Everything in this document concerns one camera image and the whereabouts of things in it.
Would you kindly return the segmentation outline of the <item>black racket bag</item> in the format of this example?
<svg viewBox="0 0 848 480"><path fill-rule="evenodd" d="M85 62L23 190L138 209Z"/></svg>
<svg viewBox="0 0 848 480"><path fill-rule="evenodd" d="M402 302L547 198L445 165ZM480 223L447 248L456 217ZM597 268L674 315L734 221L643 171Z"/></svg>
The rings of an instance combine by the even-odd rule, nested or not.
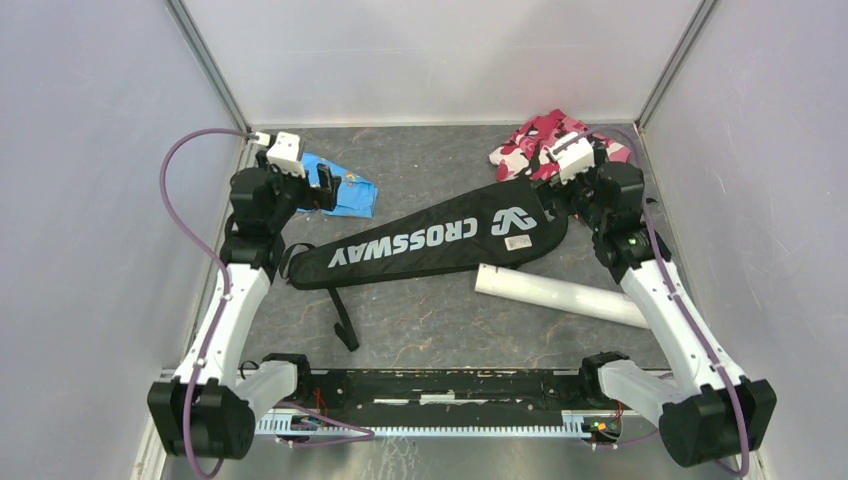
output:
<svg viewBox="0 0 848 480"><path fill-rule="evenodd" d="M279 272L298 290L329 292L339 314L336 336L359 347L338 291L371 283L475 270L517 268L552 252L568 219L544 204L528 180L510 180L461 194L403 218L322 246L294 244Z"/></svg>

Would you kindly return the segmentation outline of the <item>white shuttlecock tube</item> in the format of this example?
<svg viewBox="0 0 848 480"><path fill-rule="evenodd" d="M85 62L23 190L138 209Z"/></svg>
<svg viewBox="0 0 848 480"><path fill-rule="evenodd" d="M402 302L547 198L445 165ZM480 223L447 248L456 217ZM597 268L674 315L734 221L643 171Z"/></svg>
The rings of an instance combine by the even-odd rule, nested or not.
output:
<svg viewBox="0 0 848 480"><path fill-rule="evenodd" d="M480 264L475 291L503 299L649 330L636 304L624 293Z"/></svg>

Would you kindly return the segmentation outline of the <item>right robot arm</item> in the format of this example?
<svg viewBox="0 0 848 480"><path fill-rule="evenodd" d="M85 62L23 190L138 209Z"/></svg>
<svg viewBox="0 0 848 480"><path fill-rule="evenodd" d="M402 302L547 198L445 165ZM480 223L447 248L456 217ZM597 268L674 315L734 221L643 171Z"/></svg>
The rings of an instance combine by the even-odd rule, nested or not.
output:
<svg viewBox="0 0 848 480"><path fill-rule="evenodd" d="M554 176L536 191L545 208L576 216L590 230L596 258L643 315L671 368L661 379L620 352L587 357L580 400L591 408L614 400L638 413L681 467L735 458L733 475L745 476L776 392L767 380L751 379L709 331L655 229L643 171L607 162L569 180Z"/></svg>

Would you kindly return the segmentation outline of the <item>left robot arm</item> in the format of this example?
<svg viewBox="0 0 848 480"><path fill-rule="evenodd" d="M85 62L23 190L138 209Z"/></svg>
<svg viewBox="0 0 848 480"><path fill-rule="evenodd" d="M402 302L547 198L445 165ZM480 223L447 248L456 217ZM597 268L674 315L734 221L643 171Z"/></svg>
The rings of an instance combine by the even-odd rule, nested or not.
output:
<svg viewBox="0 0 848 480"><path fill-rule="evenodd" d="M284 357L239 376L247 334L283 259L282 230L300 209L336 207L341 178L320 163L315 176L301 167L250 167L230 180L232 212L213 260L217 295L185 358L167 381L152 384L147 404L164 450L174 456L242 459L257 422L283 400L306 405L313 379Z"/></svg>

